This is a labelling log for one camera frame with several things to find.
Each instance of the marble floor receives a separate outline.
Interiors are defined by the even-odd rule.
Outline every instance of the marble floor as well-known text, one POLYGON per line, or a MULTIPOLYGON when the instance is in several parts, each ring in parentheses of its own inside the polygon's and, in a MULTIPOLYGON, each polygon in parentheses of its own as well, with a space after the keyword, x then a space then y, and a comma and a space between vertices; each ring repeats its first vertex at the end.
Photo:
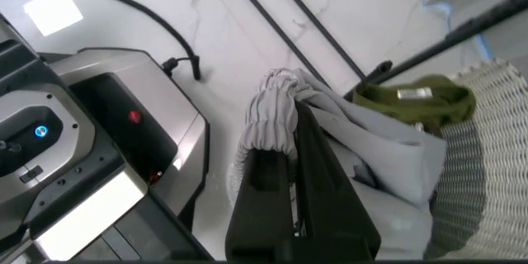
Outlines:
MULTIPOLYGON (((73 0, 82 20, 43 36, 28 17, 30 0, 0 0, 0 12, 37 50, 75 53, 88 46, 148 51, 159 63, 185 53, 158 24, 115 0, 73 0)), ((216 259, 224 259, 231 206, 225 192, 245 107, 258 80, 271 68, 303 68, 248 0, 136 0, 165 18, 201 57, 203 79, 182 63, 173 79, 211 123, 210 173, 196 204, 193 234, 216 259)), ((332 46, 292 0, 259 0, 338 93, 359 82, 332 46)), ((368 73, 376 64, 396 64, 447 33, 447 16, 422 0, 304 0, 336 40, 368 73)), ((471 42, 459 45, 395 78, 407 82, 425 73, 452 73, 479 60, 471 42)))

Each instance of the green cloth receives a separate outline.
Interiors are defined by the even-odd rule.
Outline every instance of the green cloth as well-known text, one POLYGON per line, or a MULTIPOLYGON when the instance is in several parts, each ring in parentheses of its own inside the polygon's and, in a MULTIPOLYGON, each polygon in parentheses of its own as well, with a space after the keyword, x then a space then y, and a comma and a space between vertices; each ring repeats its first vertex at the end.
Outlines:
POLYGON ((467 120, 476 105, 470 89, 458 86, 441 75, 426 76, 408 85, 391 87, 362 83, 354 91, 352 101, 407 124, 423 123, 425 126, 435 127, 467 120), (431 89, 431 97, 398 98, 398 90, 417 90, 424 87, 431 89))

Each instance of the cable connector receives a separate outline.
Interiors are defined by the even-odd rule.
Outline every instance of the cable connector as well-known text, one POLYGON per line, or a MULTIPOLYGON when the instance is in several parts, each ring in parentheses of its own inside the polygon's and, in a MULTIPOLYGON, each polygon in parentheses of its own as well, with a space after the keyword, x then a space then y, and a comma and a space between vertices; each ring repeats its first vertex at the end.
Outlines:
POLYGON ((180 61, 191 61, 191 67, 192 67, 192 75, 194 76, 195 80, 199 81, 201 79, 201 71, 200 71, 200 57, 195 55, 191 58, 170 58, 167 60, 167 62, 162 64, 162 70, 163 72, 168 76, 172 77, 172 70, 174 70, 180 61))

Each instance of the blue glowing button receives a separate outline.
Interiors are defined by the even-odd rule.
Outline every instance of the blue glowing button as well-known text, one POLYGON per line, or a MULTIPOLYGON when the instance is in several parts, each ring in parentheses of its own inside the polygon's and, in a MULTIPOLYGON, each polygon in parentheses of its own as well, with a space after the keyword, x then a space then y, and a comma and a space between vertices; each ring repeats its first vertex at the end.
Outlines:
POLYGON ((35 128, 36 137, 43 138, 47 134, 48 134, 48 128, 46 128, 46 126, 38 126, 35 128))

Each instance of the red light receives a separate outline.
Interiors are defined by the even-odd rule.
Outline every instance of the red light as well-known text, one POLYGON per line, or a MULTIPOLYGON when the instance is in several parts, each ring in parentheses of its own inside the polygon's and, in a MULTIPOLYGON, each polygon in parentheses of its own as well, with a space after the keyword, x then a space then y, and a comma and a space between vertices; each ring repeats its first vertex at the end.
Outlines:
POLYGON ((141 113, 139 111, 129 112, 129 121, 134 124, 139 124, 141 122, 141 113))

